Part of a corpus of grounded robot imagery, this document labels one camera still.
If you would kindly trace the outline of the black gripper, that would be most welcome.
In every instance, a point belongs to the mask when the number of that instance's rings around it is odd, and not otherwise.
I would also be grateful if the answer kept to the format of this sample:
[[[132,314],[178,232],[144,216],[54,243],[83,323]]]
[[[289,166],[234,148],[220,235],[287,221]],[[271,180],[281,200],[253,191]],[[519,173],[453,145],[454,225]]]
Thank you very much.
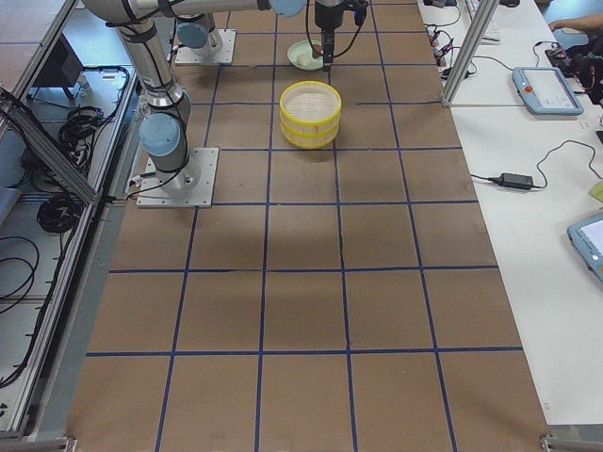
[[[323,71],[330,70],[334,61],[335,30],[343,24],[346,11],[353,13],[354,23],[362,27],[367,17],[367,0],[317,0],[315,2],[315,24],[321,30]]]

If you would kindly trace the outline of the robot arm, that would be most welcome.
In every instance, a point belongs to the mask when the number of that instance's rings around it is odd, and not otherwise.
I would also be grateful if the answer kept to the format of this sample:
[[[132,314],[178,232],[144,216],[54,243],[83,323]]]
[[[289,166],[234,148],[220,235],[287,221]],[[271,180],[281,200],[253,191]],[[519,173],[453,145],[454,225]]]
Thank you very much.
[[[217,54],[222,46],[213,16],[217,12],[272,10],[293,17],[300,12],[315,19],[321,43],[315,51],[323,67],[339,56],[334,47],[336,29],[350,11],[356,26],[367,16],[366,1],[88,1],[86,8],[116,29],[145,90],[149,112],[139,127],[139,141],[155,166],[155,186],[135,198],[151,197],[152,206],[207,206],[211,203],[215,148],[193,149],[187,143],[190,100],[176,82],[154,22],[156,16],[174,19],[175,37],[186,47]]]
[[[177,19],[176,36],[181,44],[201,55],[212,55],[222,46],[212,13]]]

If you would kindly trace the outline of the person hand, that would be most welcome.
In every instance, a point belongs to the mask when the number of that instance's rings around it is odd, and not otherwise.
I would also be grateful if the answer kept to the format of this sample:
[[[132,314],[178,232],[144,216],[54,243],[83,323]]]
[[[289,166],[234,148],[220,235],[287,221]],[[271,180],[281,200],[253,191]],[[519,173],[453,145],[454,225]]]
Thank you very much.
[[[565,28],[576,29],[577,27],[574,25],[574,21],[572,19],[560,19],[552,21],[548,24],[548,27],[551,31],[561,30]]]

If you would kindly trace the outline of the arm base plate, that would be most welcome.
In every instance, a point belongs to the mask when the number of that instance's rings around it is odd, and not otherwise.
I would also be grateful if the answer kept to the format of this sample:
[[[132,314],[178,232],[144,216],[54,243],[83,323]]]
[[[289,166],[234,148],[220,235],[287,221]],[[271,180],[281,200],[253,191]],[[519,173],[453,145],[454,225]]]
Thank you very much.
[[[151,157],[145,170],[154,175],[145,178],[139,188],[139,208],[187,208],[212,206],[220,150],[190,148],[188,163],[178,174],[158,171]]]
[[[181,26],[177,31],[179,48],[176,65],[230,65],[233,61],[236,31],[214,29],[208,31],[195,24]]]

